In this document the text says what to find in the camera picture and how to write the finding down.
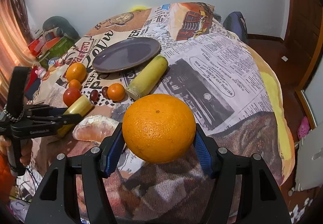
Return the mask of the left hand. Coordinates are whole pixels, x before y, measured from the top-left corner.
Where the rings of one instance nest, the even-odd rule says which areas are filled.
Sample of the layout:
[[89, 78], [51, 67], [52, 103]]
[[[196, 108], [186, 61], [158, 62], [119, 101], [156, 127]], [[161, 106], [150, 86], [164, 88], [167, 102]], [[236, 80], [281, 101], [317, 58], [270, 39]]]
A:
[[[0, 148], [1, 148], [1, 155], [7, 156], [7, 148], [11, 146], [11, 140], [2, 136], [0, 138]], [[32, 140], [28, 139], [25, 146], [21, 148], [21, 158], [20, 162], [23, 164], [24, 167], [29, 165], [31, 161], [31, 153], [32, 153]]]

